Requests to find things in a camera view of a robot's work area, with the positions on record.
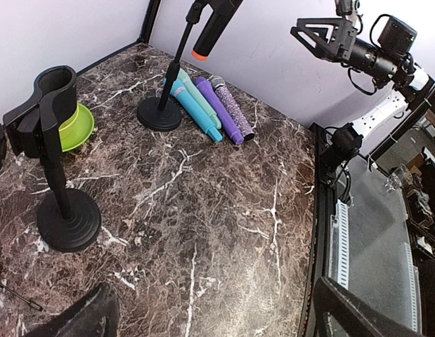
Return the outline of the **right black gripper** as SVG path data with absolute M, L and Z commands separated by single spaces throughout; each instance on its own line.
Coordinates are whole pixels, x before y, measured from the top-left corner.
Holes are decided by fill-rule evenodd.
M 290 34 L 314 57 L 336 62 L 350 58 L 357 32 L 347 19 L 299 18 Z M 317 43 L 309 37 L 311 35 L 320 37 Z

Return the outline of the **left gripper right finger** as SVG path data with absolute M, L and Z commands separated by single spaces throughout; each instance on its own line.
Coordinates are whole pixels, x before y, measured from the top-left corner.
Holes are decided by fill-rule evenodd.
M 372 309 L 335 280 L 321 277 L 313 290 L 316 330 L 329 336 L 333 317 L 350 336 L 419 336 L 413 330 Z

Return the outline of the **purple microphone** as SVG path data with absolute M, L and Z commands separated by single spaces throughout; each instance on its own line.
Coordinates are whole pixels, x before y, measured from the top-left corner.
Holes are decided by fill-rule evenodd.
M 204 77 L 198 77 L 195 80 L 195 86 L 216 112 L 216 115 L 219 118 L 227 136 L 236 145 L 241 145 L 244 142 L 244 137 L 242 136 L 240 129 L 233 121 L 233 118 L 229 115 L 227 109 L 223 106 L 223 103 L 215 94 L 211 82 Z

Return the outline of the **mint green microphone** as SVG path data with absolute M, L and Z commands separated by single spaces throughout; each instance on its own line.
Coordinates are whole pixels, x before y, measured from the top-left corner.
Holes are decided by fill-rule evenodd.
M 199 106 L 204 110 L 207 116 L 213 121 L 214 125 L 220 130 L 221 129 L 221 121 L 217 117 L 217 113 L 214 108 L 207 102 L 206 98 L 201 94 L 199 89 L 195 86 L 189 74 L 183 69 L 180 68 L 177 79 L 180 79 L 184 86 L 186 87 L 189 94 L 195 99 L 195 101 L 199 104 Z

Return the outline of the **rhinestone silver microphone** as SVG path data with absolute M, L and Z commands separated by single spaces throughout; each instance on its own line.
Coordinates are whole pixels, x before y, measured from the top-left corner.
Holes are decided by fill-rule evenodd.
M 249 125 L 247 118 L 242 113 L 241 107 L 236 102 L 232 93 L 229 91 L 226 82 L 223 80 L 222 77 L 218 75 L 212 75 L 209 80 L 216 96 L 219 98 L 219 100 L 229 113 L 230 117 L 235 122 L 244 140 L 248 141 L 253 139 L 254 131 Z

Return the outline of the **light blue microphone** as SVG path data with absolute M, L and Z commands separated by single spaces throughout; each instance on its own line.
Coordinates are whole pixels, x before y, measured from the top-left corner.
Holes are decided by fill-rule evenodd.
M 182 108 L 190 115 L 190 117 L 201 128 L 201 130 L 215 143 L 220 143 L 223 141 L 223 136 L 218 131 L 214 122 L 203 110 L 200 104 L 194 99 L 194 97 L 188 92 L 185 84 L 180 79 L 177 79 L 173 82 L 170 95 L 180 103 Z

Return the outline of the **black round-base mic stand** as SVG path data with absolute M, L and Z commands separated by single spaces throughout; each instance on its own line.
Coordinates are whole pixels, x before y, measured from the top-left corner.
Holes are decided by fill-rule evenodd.
M 181 56 L 186 47 L 193 25 L 200 21 L 203 8 L 208 1 L 194 1 L 186 16 L 186 28 L 178 44 L 174 59 L 170 62 L 165 74 L 165 83 L 161 96 L 142 100 L 136 111 L 138 121 L 146 128 L 157 132 L 168 132 L 181 124 L 181 111 L 175 104 L 169 102 L 169 95 L 181 67 Z
M 101 214 L 96 201 L 82 190 L 68 188 L 61 163 L 60 125 L 77 108 L 77 73 L 68 65 L 41 72 L 31 96 L 3 116 L 14 154 L 38 159 L 50 193 L 37 211 L 37 228 L 52 249 L 83 251 L 96 241 Z

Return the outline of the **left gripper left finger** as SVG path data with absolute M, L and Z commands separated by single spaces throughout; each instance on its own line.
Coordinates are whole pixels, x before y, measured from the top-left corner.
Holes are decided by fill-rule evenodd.
M 26 333 L 27 336 L 116 336 L 119 300 L 112 287 L 102 282 L 68 309 Z

